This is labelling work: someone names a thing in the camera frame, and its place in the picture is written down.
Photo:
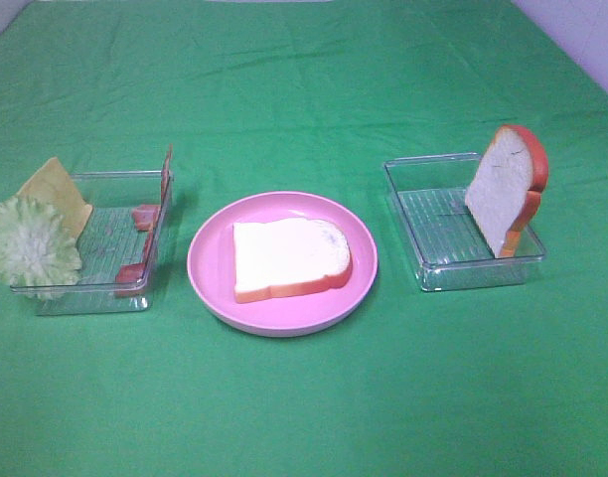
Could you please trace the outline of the green lettuce leaf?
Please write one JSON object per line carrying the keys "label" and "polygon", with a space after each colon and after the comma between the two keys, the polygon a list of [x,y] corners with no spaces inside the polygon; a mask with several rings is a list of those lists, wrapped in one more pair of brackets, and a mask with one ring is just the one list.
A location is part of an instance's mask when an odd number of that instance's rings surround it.
{"label": "green lettuce leaf", "polygon": [[82,261],[52,205],[26,196],[0,202],[0,281],[14,287],[75,285]]}

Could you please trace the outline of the pink round plate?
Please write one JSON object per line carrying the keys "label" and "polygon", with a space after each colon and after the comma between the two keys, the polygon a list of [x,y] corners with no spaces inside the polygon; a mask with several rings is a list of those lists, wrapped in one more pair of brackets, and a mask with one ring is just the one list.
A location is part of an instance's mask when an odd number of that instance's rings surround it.
{"label": "pink round plate", "polygon": [[[324,219],[339,226],[353,253],[348,283],[315,294],[236,303],[232,225],[288,217]],[[238,330],[267,337],[307,335],[340,322],[368,295],[378,264],[376,242],[357,215],[330,199],[298,191],[256,194],[223,207],[198,229],[187,254],[189,280],[207,308]]]}

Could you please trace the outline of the clear left ingredient tray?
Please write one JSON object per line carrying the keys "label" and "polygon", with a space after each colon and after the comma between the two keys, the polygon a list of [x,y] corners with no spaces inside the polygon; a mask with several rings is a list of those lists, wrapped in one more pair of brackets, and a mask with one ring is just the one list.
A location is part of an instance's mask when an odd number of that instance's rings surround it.
{"label": "clear left ingredient tray", "polygon": [[[82,261],[80,279],[75,285],[14,287],[10,290],[33,304],[38,315],[139,312],[148,309],[154,294],[157,267],[149,276],[147,288],[139,295],[114,296],[121,288],[115,276],[121,265],[141,260],[148,232],[135,228],[131,212],[141,204],[160,203],[161,171],[116,171],[73,174],[72,179],[93,211],[77,240]],[[173,203],[173,173],[160,218],[154,228],[157,255],[168,244],[166,216]]]}

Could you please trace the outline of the clear right bread tray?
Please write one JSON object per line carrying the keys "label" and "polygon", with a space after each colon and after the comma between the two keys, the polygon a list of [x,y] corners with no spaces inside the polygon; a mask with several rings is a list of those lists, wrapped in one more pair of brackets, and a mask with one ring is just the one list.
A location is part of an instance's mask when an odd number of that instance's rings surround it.
{"label": "clear right bread tray", "polygon": [[540,277],[546,250],[532,227],[516,255],[496,258],[464,203],[478,152],[396,158],[383,163],[388,203],[419,288],[450,291],[521,285]]}

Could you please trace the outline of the yellow cheese slice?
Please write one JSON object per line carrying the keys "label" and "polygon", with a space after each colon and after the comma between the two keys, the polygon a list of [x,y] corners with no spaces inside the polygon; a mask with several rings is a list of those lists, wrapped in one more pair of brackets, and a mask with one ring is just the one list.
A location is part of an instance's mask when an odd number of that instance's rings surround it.
{"label": "yellow cheese slice", "polygon": [[48,159],[22,185],[17,195],[54,206],[63,216],[63,225],[74,239],[79,238],[93,211],[93,206],[82,197],[57,157]]}

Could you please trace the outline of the bread slice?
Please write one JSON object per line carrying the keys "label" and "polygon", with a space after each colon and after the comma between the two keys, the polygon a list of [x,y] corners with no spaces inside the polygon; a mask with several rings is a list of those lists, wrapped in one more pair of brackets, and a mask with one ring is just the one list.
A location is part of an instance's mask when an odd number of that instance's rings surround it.
{"label": "bread slice", "polygon": [[341,288],[352,275],[348,240],[325,220],[235,223],[233,248],[238,303]]}
{"label": "bread slice", "polygon": [[506,124],[497,130],[464,199],[494,257],[515,255],[548,174],[546,152],[528,128]]}

